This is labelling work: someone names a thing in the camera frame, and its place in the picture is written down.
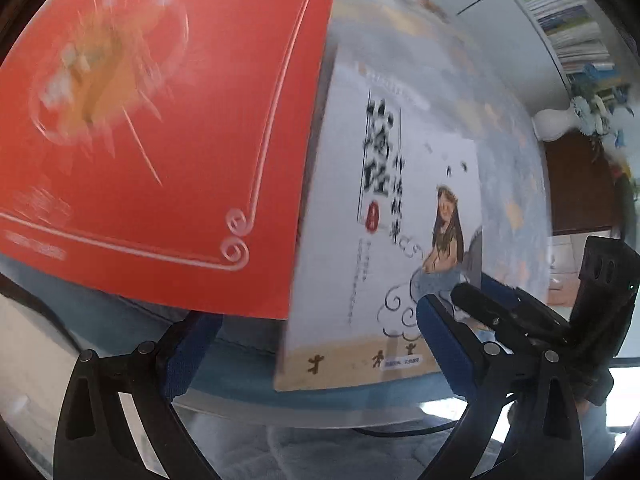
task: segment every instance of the cable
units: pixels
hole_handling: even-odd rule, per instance
[[[504,399],[504,405],[506,406],[510,402],[513,402],[517,397],[517,394],[511,394],[506,399]],[[408,430],[408,431],[373,431],[373,430],[364,430],[363,428],[353,428],[353,431],[359,434],[367,435],[367,436],[376,436],[378,438],[401,438],[404,436],[424,436],[430,435],[433,433],[439,433],[440,431],[450,430],[456,427],[458,423],[457,420],[451,420],[446,422],[445,424],[441,424],[439,426],[432,426],[431,428],[423,428],[422,430]]]

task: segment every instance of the white vase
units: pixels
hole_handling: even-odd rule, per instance
[[[533,117],[533,131],[538,140],[551,142],[573,129],[580,129],[581,122],[574,106],[567,110],[542,110]]]

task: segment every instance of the white book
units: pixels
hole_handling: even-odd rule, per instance
[[[602,52],[608,52],[607,47],[599,40],[585,41],[583,43],[576,43],[561,48],[556,48],[556,54],[558,57],[567,56],[571,54],[599,54]]]
[[[606,62],[611,59],[609,54],[593,54],[593,55],[583,55],[583,56],[570,56],[560,59],[561,64],[571,63],[571,62],[583,62],[583,63],[594,63],[594,62]]]
[[[277,390],[437,371],[415,309],[479,285],[476,144],[432,126],[410,88],[339,50],[306,198]]]
[[[613,70],[615,63],[613,62],[594,62],[591,63],[597,70]],[[574,74],[584,70],[585,62],[567,62],[562,63],[562,68],[567,74]]]
[[[576,27],[561,30],[548,36],[554,49],[582,43],[584,41],[599,40],[602,36],[600,27],[596,22],[587,22]]]
[[[571,9],[572,7],[583,6],[586,0],[550,0],[535,8],[529,7],[536,19],[542,19],[556,12]]]

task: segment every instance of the book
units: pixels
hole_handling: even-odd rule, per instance
[[[572,72],[569,76],[571,83],[588,85],[594,92],[601,92],[624,84],[620,72],[612,62],[591,63],[592,67],[590,67],[588,76],[585,73],[586,63],[576,65],[579,65],[575,67],[576,70],[569,70],[569,68],[574,68],[572,66],[566,67],[568,72]]]
[[[549,15],[561,12],[571,7],[583,6],[584,4],[585,0],[556,0],[532,10],[532,14],[536,20],[544,20]]]
[[[543,16],[538,20],[538,23],[546,34],[551,34],[564,28],[581,25],[590,19],[587,9],[582,5],[578,5]]]
[[[437,371],[417,301],[479,285],[476,144],[430,126],[411,89],[338,48],[274,379],[277,390]]]
[[[556,49],[556,54],[562,60],[604,60],[609,57],[607,47],[600,41],[585,41]]]
[[[614,66],[610,56],[601,57],[601,58],[589,57],[583,60],[562,60],[561,61],[562,68],[564,69],[564,72],[566,74],[583,72],[587,64],[592,64],[592,65],[597,64],[604,68]]]
[[[602,70],[603,72],[609,72],[612,74],[612,77],[607,79],[603,86],[598,85],[598,88],[611,88],[613,86],[619,86],[623,83],[620,74],[615,70],[616,64],[613,61],[605,61],[605,62],[593,62],[590,63],[598,70]],[[586,62],[564,62],[562,63],[562,68],[567,75],[575,76],[580,75],[584,72],[586,67]]]
[[[48,0],[0,68],[0,251],[136,300],[286,317],[331,5]]]
[[[602,37],[600,26],[591,20],[575,27],[553,32],[547,36],[555,50],[571,44],[595,41]]]

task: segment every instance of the red cover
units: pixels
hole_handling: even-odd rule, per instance
[[[331,2],[47,1],[0,68],[0,252],[286,317]]]

